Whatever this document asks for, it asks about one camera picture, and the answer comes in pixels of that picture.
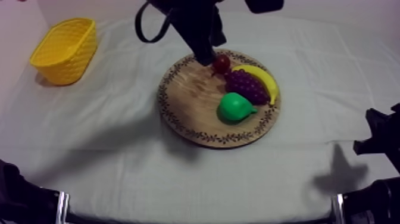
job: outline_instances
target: plastic fruit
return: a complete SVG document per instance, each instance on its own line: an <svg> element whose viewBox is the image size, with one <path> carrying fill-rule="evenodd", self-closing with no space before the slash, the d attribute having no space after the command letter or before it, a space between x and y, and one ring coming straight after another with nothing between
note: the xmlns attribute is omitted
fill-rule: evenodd
<svg viewBox="0 0 400 224"><path fill-rule="evenodd" d="M251 113L257 112L257 109L246 98L235 92L225 94L218 109L224 119L231 121L243 120Z"/></svg>
<svg viewBox="0 0 400 224"><path fill-rule="evenodd" d="M266 105L270 100L263 84L243 69L227 73L225 80L227 92L236 92L253 105Z"/></svg>
<svg viewBox="0 0 400 224"><path fill-rule="evenodd" d="M215 72L224 74L229 70L230 67L229 57L224 54L218 55L215 61L212 63L212 67L214 68Z"/></svg>
<svg viewBox="0 0 400 224"><path fill-rule="evenodd" d="M274 78L266 71L256 66L250 66L250 65L236 66L232 68L232 71L238 71L240 69L243 69L246 72L252 74L264 85L265 89L268 91L271 97L270 104L274 105L276 97L279 94L278 85L276 84Z"/></svg>

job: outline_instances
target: decorative leaf border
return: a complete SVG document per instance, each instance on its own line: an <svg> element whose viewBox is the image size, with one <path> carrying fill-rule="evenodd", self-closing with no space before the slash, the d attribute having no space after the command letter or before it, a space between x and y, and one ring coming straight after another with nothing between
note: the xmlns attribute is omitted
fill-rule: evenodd
<svg viewBox="0 0 400 224"><path fill-rule="evenodd" d="M217 55L222 53L227 55L228 57L232 57L235 60L239 60L241 63L257 66L263 70L267 70L264 66L245 57L244 55L236 54L229 50L220 50L217 52ZM172 68L169 69L168 74L164 76L160 86L158 87L157 100L160 105L161 115L169 122L169 124L173 125L176 131L180 132L189 139L196 138L196 139L201 139L202 141L205 142L219 142L222 144L226 144L228 142L249 141L254 136L262 134L265 131L269 122L272 121L273 113L275 112L275 110L278 109L276 105L264 111L263 117L260 119L258 125L254 128L252 132L228 133L224 136L220 136L217 134L213 135L206 132L197 132L196 130L185 127L180 122L180 120L176 117L176 115L169 110L170 105L168 104L167 101L168 100L167 89L168 85L180 72L180 69L194 61L196 61L196 59L193 55L188 55L182 60L180 60L179 63L175 64Z"/></svg>

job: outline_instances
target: white wall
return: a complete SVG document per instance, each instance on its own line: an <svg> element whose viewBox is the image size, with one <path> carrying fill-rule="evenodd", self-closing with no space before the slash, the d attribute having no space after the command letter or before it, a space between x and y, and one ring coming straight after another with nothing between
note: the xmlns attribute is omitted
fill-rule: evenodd
<svg viewBox="0 0 400 224"><path fill-rule="evenodd" d="M144 0L38 0L47 22L76 16L105 18L132 17ZM244 0L225 0L222 11L248 12ZM286 0L276 15L350 24L400 36L399 0Z"/></svg>
<svg viewBox="0 0 400 224"><path fill-rule="evenodd" d="M36 0L0 1L0 110L47 29Z"/></svg>

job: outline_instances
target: green pear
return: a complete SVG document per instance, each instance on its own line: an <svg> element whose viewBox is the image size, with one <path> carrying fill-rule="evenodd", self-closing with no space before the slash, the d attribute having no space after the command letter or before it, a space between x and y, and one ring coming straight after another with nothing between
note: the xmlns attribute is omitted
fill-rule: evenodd
<svg viewBox="0 0 400 224"><path fill-rule="evenodd" d="M243 120L257 112L250 101L235 92L225 94L218 109L224 119L231 121Z"/></svg>

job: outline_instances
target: white table cover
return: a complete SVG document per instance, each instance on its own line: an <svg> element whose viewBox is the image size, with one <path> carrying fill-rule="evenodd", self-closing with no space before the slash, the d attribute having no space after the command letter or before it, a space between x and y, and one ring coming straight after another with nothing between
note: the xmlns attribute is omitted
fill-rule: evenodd
<svg viewBox="0 0 400 224"><path fill-rule="evenodd" d="M180 139L155 93L190 49L171 28L144 44L133 19L98 23L83 78L53 87L27 66L0 123L0 158L40 186L66 191L76 212L167 223L278 222L324 216L329 197L398 173L383 155L356 156L371 107L400 102L400 42L353 27L223 13L228 43L276 78L279 119L229 151ZM154 35L164 17L145 17Z"/></svg>

